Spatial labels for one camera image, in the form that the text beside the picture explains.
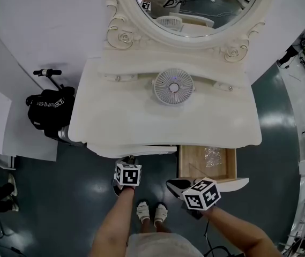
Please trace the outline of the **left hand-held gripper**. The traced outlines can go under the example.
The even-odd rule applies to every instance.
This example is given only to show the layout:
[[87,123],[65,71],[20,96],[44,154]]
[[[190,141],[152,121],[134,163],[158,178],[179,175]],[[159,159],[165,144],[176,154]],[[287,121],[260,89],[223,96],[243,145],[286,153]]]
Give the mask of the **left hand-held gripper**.
[[126,156],[115,166],[113,190],[119,196],[126,187],[139,186],[142,177],[142,165],[138,164],[138,159],[134,156]]

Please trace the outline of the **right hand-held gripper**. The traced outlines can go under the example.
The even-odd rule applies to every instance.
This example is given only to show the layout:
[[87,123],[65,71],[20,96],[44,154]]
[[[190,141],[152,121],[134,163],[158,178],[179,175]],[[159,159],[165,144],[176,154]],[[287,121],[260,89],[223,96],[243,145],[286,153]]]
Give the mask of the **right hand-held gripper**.
[[191,216],[200,219],[203,211],[207,211],[221,199],[217,182],[203,178],[195,183],[193,178],[174,178],[166,181],[166,186],[173,196],[185,201]]

